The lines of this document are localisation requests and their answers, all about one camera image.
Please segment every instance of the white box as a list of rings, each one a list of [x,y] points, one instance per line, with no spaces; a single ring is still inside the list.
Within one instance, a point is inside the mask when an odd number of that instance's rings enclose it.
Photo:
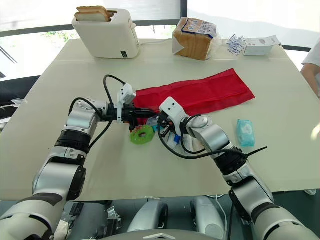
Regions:
[[[243,55],[267,55],[270,53],[272,47],[277,44],[280,44],[280,42],[275,35],[260,38],[246,38]]]
[[[109,22],[72,20],[92,56],[110,59],[132,59],[140,50],[136,24],[125,9],[108,9],[116,13]]]

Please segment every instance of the person's arm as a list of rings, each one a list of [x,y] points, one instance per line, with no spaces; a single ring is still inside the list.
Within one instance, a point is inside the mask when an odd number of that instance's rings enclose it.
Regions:
[[[314,93],[318,96],[318,84],[316,81],[316,75],[319,73],[320,67],[312,63],[305,63],[301,73],[305,80],[308,82]]]

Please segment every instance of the white toaster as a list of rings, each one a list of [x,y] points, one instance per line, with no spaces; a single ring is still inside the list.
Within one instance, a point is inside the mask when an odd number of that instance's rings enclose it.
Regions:
[[[74,29],[92,56],[108,59],[132,59],[140,50],[136,24],[125,9],[108,9],[109,22],[72,20]]]

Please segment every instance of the white sleeve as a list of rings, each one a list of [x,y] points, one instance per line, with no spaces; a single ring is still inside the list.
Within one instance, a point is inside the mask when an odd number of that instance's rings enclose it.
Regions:
[[[311,49],[302,64],[314,64],[320,67],[320,39]]]

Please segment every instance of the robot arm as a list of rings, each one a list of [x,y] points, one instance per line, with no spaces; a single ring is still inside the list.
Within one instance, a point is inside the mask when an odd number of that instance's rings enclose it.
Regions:
[[[189,134],[199,140],[208,153],[212,153],[210,157],[220,169],[226,183],[231,186],[229,196],[235,209],[243,220],[253,223],[259,239],[318,240],[290,212],[274,204],[272,192],[250,166],[248,155],[235,147],[226,133],[212,123],[209,116],[189,117],[172,97],[162,103],[160,110],[160,125],[165,127],[167,120],[172,121],[172,131],[179,136],[180,133]]]
[[[126,94],[130,100],[125,98],[120,110],[106,101],[90,98],[77,98],[73,102],[60,137],[33,180],[33,195],[19,201],[1,216],[0,239],[51,239],[66,202],[81,194],[86,176],[84,164],[98,123],[120,118],[121,122],[130,123],[132,129],[137,126],[137,118],[155,115],[149,109],[132,106],[133,94],[132,91]]]

